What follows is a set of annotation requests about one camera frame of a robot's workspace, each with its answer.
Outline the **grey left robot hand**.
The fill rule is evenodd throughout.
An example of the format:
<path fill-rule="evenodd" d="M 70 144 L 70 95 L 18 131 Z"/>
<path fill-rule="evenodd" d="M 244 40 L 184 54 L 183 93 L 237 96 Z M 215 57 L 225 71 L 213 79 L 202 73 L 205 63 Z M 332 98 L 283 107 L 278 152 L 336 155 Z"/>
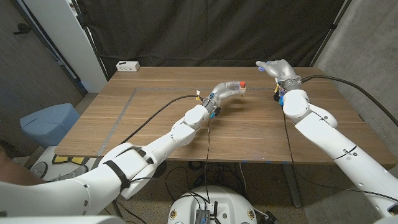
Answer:
<path fill-rule="evenodd" d="M 221 101 L 233 95 L 243 95 L 246 92 L 245 81 L 220 83 L 214 87 L 210 95 L 203 100 L 202 105 L 209 113 L 220 107 Z"/>

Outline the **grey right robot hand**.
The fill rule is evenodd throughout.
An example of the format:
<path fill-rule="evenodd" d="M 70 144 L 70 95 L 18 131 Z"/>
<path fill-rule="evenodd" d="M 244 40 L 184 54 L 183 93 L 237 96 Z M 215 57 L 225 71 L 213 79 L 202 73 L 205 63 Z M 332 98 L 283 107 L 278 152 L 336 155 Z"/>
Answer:
<path fill-rule="evenodd" d="M 300 89 L 301 77 L 296 74 L 285 59 L 268 62 L 257 61 L 256 65 L 269 76 L 275 78 L 276 83 L 280 84 L 285 90 Z"/>

